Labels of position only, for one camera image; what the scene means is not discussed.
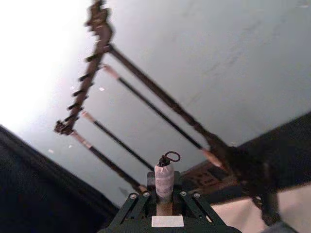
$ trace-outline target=metal rod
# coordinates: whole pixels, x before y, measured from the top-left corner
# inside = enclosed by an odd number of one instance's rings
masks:
[[[142,185],[138,183],[133,177],[119,168],[115,163],[109,160],[104,154],[102,154],[98,149],[96,149],[92,144],[86,141],[81,135],[79,135],[75,130],[72,131],[70,134],[74,137],[78,142],[80,142],[85,148],[87,148],[90,152],[92,152],[97,158],[103,161],[108,167],[114,170],[120,177],[122,177],[125,181],[129,182],[132,188],[141,193],[142,192]]]
[[[178,113],[188,124],[200,133],[210,145],[210,152],[204,151],[207,159],[216,166],[230,170],[227,159],[231,157],[230,147],[226,145],[217,135],[206,130],[194,117],[186,112],[176,101],[163,91],[146,74],[140,71],[128,58],[121,54],[113,45],[109,44],[108,52],[117,58],[126,68],[128,68],[141,82],[143,82],[152,92],[163,100],[172,110]]]
[[[107,129],[104,125],[102,125],[98,120],[96,120],[90,113],[87,111],[82,112],[82,116],[100,128],[103,132],[105,132],[109,137],[111,137],[115,142],[117,142],[120,146],[126,149],[131,155],[133,155],[136,159],[138,159],[142,164],[144,164],[149,170],[154,171],[154,168],[142,157],[140,157],[135,151],[133,151],[128,145],[122,142],[119,138],[117,138],[109,129]]]
[[[136,97],[148,105],[156,114],[162,117],[167,123],[169,123],[174,129],[176,129],[181,135],[183,135],[188,141],[190,141],[196,148],[201,150],[203,147],[196,142],[191,136],[183,131],[178,125],[176,125],[171,119],[169,119],[161,110],[159,110],[154,104],[152,104],[146,97],[144,97],[138,90],[136,90],[131,84],[129,84],[124,78],[122,78],[111,66],[105,64],[104,70],[112,77],[117,79],[128,90],[130,90]]]

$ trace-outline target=white tape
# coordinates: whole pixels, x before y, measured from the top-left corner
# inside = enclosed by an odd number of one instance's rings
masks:
[[[159,201],[169,202],[174,188],[174,168],[172,164],[155,166],[155,191]]]
[[[82,111],[81,115],[82,115],[84,118],[88,119],[89,121],[95,122],[95,118],[92,117],[92,115],[91,115],[90,113],[88,113],[87,111]]]
[[[152,216],[151,227],[184,227],[182,216]]]
[[[71,133],[71,136],[73,136],[77,141],[82,143],[88,149],[90,149],[93,146],[88,141],[86,141],[81,135],[79,135],[76,131],[73,131]]]
[[[118,74],[110,65],[104,64],[103,65],[103,69],[108,74],[110,74],[110,76],[112,76],[113,78],[115,78],[115,79],[119,79],[120,78],[120,74]]]

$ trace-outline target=white ceiling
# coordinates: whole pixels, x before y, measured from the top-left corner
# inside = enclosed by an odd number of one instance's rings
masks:
[[[6,2],[0,15],[0,123],[118,205],[130,186],[70,136],[68,116],[95,37],[90,0]],[[311,109],[311,7],[293,0],[110,0],[113,43],[225,142],[239,145]],[[109,55],[104,61],[190,135],[200,135]],[[123,86],[99,71],[86,109],[148,162],[175,150],[179,171],[204,158]],[[141,183],[147,169],[85,119],[76,130]]]

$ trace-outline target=black metal mount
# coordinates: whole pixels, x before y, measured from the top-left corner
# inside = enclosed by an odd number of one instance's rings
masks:
[[[147,183],[147,191],[141,195],[131,193],[109,227],[98,233],[241,233],[227,226],[201,194],[190,195],[182,190],[180,174],[177,171],[174,180],[173,215],[183,216],[184,227],[152,227],[152,216],[156,215],[154,172],[148,173]]]

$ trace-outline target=metal ring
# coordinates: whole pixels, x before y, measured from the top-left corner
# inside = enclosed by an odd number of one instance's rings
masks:
[[[172,158],[168,157],[169,154],[176,154],[178,156],[178,159],[175,160],[175,159],[172,159]],[[177,152],[172,151],[172,150],[169,151],[169,152],[166,152],[165,155],[162,155],[162,157],[166,158],[166,159],[168,159],[168,160],[170,160],[172,162],[178,162],[180,160],[180,154],[178,154]]]

